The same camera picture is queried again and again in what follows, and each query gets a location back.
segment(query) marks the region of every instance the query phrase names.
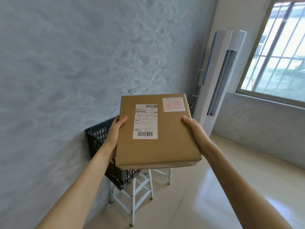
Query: crate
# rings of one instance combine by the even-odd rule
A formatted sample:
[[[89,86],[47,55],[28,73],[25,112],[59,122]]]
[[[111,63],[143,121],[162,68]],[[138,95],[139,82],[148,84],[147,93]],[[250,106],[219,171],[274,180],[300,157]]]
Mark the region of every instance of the crate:
[[[115,118],[109,119],[90,128],[85,129],[88,140],[90,157],[96,154],[106,140],[107,133]],[[125,188],[138,174],[139,170],[122,170],[115,165],[115,157],[109,163],[105,175],[119,190]]]

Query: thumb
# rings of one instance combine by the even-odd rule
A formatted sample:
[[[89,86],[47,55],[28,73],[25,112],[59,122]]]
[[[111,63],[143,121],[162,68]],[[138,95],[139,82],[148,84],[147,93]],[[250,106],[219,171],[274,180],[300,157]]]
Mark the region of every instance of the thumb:
[[[182,119],[185,123],[187,123],[189,126],[191,126],[193,128],[195,122],[193,122],[192,119],[189,119],[186,116],[183,116]]]
[[[124,118],[120,119],[116,125],[120,128],[124,123],[126,123],[127,121],[127,116],[125,116]]]

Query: person's left hand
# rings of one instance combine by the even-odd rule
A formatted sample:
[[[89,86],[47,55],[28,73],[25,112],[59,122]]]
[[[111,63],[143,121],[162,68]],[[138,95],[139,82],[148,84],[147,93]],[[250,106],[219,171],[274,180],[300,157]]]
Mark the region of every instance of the person's left hand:
[[[125,116],[122,119],[119,119],[119,116],[117,116],[113,120],[109,132],[107,134],[107,138],[103,143],[103,146],[108,147],[111,151],[115,150],[117,144],[117,138],[119,136],[119,129],[124,123],[126,123],[126,121],[127,121],[127,116]]]

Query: wall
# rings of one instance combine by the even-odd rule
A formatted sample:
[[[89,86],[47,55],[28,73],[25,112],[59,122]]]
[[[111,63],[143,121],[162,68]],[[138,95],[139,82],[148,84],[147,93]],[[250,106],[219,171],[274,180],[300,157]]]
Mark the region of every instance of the wall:
[[[248,34],[212,133],[305,169],[305,110],[234,94],[269,1],[218,0],[207,50],[216,30]]]
[[[190,96],[216,2],[0,0],[0,228],[40,221],[89,162],[83,130],[128,89]]]

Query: white metal stool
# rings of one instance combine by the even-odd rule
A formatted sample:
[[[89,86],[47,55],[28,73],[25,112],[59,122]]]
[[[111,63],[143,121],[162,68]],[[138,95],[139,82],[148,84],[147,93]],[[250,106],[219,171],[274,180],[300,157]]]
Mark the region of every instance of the white metal stool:
[[[162,175],[164,175],[164,176],[166,176],[166,177],[168,178],[167,184],[170,185],[171,172],[173,171],[173,168],[170,168],[170,171],[169,171],[168,173],[164,173],[164,172],[162,172],[162,171],[160,171],[160,170],[158,170],[158,169],[153,169],[153,170],[156,171],[156,172],[158,172],[158,173],[160,173],[160,174],[162,174]]]
[[[148,170],[148,177],[146,175],[144,175],[143,173],[139,173],[139,175],[141,177],[144,178],[144,181],[141,182],[139,179],[134,178],[132,180],[132,184],[133,184],[133,190],[132,190],[132,196],[130,196],[125,190],[121,190],[119,191],[118,188],[116,188],[116,186],[113,184],[113,188],[111,191],[111,196],[110,196],[110,202],[113,202],[113,199],[115,199],[117,201],[118,204],[120,204],[120,206],[132,217],[132,223],[130,224],[132,227],[135,224],[135,211],[139,208],[139,206],[143,203],[143,201],[148,197],[148,195],[150,194],[150,199],[153,200],[153,181],[151,178],[151,171],[150,169]],[[135,188],[135,183],[138,183],[139,186],[138,188]],[[142,198],[136,203],[135,202],[135,196],[137,195],[137,193],[140,192],[141,189],[144,189],[146,191],[146,193],[142,196]],[[127,198],[132,198],[132,208],[131,210],[129,210],[127,208],[127,206],[125,206],[125,204],[117,197],[117,194],[121,192],[123,193]]]

